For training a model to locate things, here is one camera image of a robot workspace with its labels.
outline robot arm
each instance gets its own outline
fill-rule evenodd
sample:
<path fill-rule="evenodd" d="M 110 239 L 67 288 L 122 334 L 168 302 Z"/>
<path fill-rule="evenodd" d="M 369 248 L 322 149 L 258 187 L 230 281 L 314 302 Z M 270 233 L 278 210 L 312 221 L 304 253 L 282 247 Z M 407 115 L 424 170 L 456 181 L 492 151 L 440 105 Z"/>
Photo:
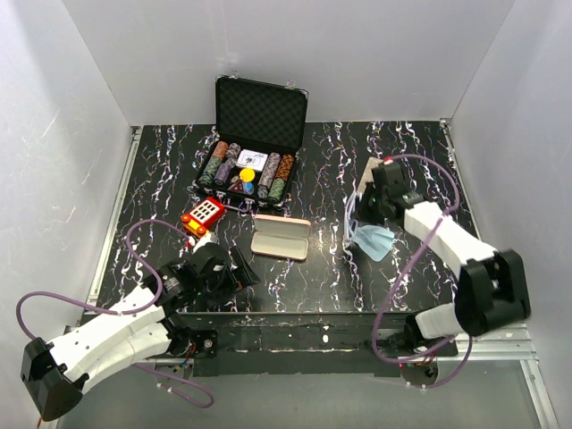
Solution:
<path fill-rule="evenodd" d="M 453 303 L 408 318 L 405 337 L 410 344 L 417 347 L 462 332 L 479 336 L 530 316 L 524 266 L 516 252 L 499 252 L 443 216 L 437 203 L 408 188 L 401 164 L 386 159 L 372 175 L 357 203 L 356 218 L 394 222 L 420 240 L 443 218 L 429 248 L 458 280 Z"/>
<path fill-rule="evenodd" d="M 259 282 L 238 250 L 227 250 L 204 237 L 189 260 L 179 259 L 157 272 L 163 293 L 148 309 L 132 315 L 98 315 L 65 335 L 45 342 L 32 340 L 24 349 L 21 379 L 45 421 L 74 408 L 83 395 L 110 375 L 145 358 L 178 356 L 215 332 L 193 331 L 178 323 L 177 310 L 206 311 Z M 153 276 L 115 304 L 118 313 L 142 307 L 156 294 Z"/>

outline poker chip stack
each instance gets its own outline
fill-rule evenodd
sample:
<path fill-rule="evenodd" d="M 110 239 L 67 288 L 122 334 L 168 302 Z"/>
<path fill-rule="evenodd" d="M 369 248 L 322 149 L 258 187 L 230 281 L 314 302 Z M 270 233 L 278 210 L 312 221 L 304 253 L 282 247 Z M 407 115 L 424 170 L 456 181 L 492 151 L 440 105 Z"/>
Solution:
<path fill-rule="evenodd" d="M 226 183 L 229 175 L 231 174 L 231 170 L 236 165 L 236 160 L 239 157 L 240 153 L 240 146 L 236 143 L 231 143 L 229 148 L 225 153 L 226 161 L 218 168 L 218 171 L 214 175 L 214 184 L 217 186 L 222 186 Z"/>
<path fill-rule="evenodd" d="M 276 170 L 278 169 L 278 165 L 280 164 L 280 154 L 272 152 L 268 156 L 268 160 L 266 161 L 265 169 L 262 171 L 262 175 L 260 176 L 260 180 L 258 181 L 258 196 L 261 198 L 268 197 L 268 191 L 270 190 L 270 186 L 272 185 L 272 179 L 276 174 Z"/>
<path fill-rule="evenodd" d="M 220 167 L 221 163 L 223 162 L 224 154 L 226 154 L 228 148 L 229 145 L 224 141 L 219 141 L 216 144 L 214 152 L 211 155 L 211 159 L 208 160 L 205 170 L 198 178 L 197 182 L 199 184 L 203 186 L 210 186 L 213 183 L 213 179 L 215 178 L 216 172 L 218 171 L 218 167 Z"/>
<path fill-rule="evenodd" d="M 268 192 L 267 199 L 271 203 L 276 204 L 280 201 L 293 165 L 294 156 L 292 155 L 285 155 L 280 161 L 278 170 L 276 170 L 276 175 L 274 176 L 272 187 L 270 188 L 270 192 Z"/>

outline poker chip case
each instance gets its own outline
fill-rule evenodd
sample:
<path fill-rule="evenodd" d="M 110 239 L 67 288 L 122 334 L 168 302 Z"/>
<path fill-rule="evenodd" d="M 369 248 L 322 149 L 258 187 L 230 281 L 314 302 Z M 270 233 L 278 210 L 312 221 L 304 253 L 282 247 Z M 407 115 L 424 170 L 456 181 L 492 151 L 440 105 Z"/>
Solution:
<path fill-rule="evenodd" d="M 246 201 L 260 206 L 281 206 L 296 172 L 297 153 L 304 138 L 308 93 L 294 88 L 291 81 L 286 86 L 281 86 L 237 76 L 219 76 L 215 82 L 215 97 L 218 140 L 210 147 L 193 185 L 207 195 L 219 198 L 231 198 L 236 202 Z M 222 186 L 214 182 L 208 185 L 200 183 L 199 178 L 203 177 L 219 141 L 229 145 L 236 143 L 241 150 L 268 155 L 277 153 L 281 159 L 292 156 L 293 165 L 280 197 L 271 201 L 258 196 L 259 172 L 253 181 L 255 186 L 252 195 L 243 189 L 229 189 L 230 180 L 238 174 L 239 167 L 232 168 L 228 180 Z"/>

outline white wall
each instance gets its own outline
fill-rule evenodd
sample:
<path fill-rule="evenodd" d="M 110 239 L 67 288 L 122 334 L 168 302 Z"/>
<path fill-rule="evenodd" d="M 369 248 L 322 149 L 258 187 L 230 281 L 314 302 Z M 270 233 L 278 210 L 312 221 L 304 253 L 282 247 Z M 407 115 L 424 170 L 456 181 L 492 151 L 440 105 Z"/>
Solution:
<path fill-rule="evenodd" d="M 0 426 L 31 428 L 14 307 L 32 290 L 87 297 L 130 127 L 60 1 L 0 2 L 0 46 Z M 80 310 L 35 299 L 23 314 L 49 340 Z"/>
<path fill-rule="evenodd" d="M 451 117 L 514 0 L 63 0 L 131 124 L 212 123 L 215 76 L 309 121 Z"/>
<path fill-rule="evenodd" d="M 453 118 L 485 239 L 526 265 L 530 330 L 561 427 L 572 427 L 572 4 L 517 0 Z"/>

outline table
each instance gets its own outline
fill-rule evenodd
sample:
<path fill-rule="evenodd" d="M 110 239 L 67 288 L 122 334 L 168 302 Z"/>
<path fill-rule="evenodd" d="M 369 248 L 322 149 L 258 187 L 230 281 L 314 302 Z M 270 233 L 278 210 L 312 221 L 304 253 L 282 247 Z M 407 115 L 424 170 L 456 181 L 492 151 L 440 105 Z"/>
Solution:
<path fill-rule="evenodd" d="M 129 227 L 146 218 L 180 224 L 181 214 L 204 198 L 191 184 L 215 140 L 212 125 L 143 128 L 97 296 L 99 306 L 110 307 L 148 275 L 126 250 L 124 236 Z M 177 324 L 217 335 L 216 359 L 195 359 L 194 375 L 362 372 L 399 376 L 396 366 L 374 358 L 368 339 L 378 306 L 419 240 L 389 225 L 395 232 L 394 246 L 380 263 L 359 249 L 347 255 L 341 247 L 345 198 L 358 185 L 368 158 L 398 153 L 432 158 L 450 169 L 460 187 L 454 155 L 439 122 L 307 124 L 299 168 L 283 207 L 228 212 L 214 229 L 223 246 L 239 246 L 262 281 L 214 311 L 181 314 Z M 412 189 L 442 206 L 451 203 L 451 185 L 434 167 L 417 160 L 405 165 Z M 461 197 L 454 217 L 475 234 L 462 191 Z M 312 231 L 307 260 L 252 255 L 256 213 L 308 219 Z M 133 241 L 153 266 L 186 251 L 184 239 L 161 225 L 144 227 Z M 402 329 L 408 314 L 451 302 L 455 289 L 452 272 L 428 251 L 395 295 L 382 328 Z M 454 356 L 457 348 L 451 345 L 439 353 Z"/>
<path fill-rule="evenodd" d="M 204 198 L 189 185 L 215 141 L 212 125 L 146 126 L 132 168 L 127 193 L 105 269 L 98 304 L 110 307 L 147 273 L 134 264 L 124 236 L 140 219 L 156 218 L 180 225 L 180 216 Z M 398 153 L 425 155 L 448 166 L 458 182 L 454 157 L 438 122 L 308 123 L 299 151 L 299 168 L 282 210 L 249 214 L 228 212 L 214 232 L 224 246 L 236 244 L 262 282 L 242 291 L 219 311 L 287 313 L 367 313 L 378 306 L 419 242 L 395 231 L 395 246 L 375 263 L 359 249 L 341 248 L 346 197 L 358 185 L 369 156 Z M 406 162 L 411 187 L 442 206 L 451 186 L 433 167 Z M 464 194 L 456 220 L 475 234 Z M 299 263 L 250 253 L 255 213 L 308 219 L 312 223 L 307 261 Z M 135 237 L 137 251 L 153 266 L 180 256 L 180 237 L 161 226 L 145 227 Z M 430 251 L 407 277 L 391 310 L 417 311 L 452 300 L 452 273 Z"/>

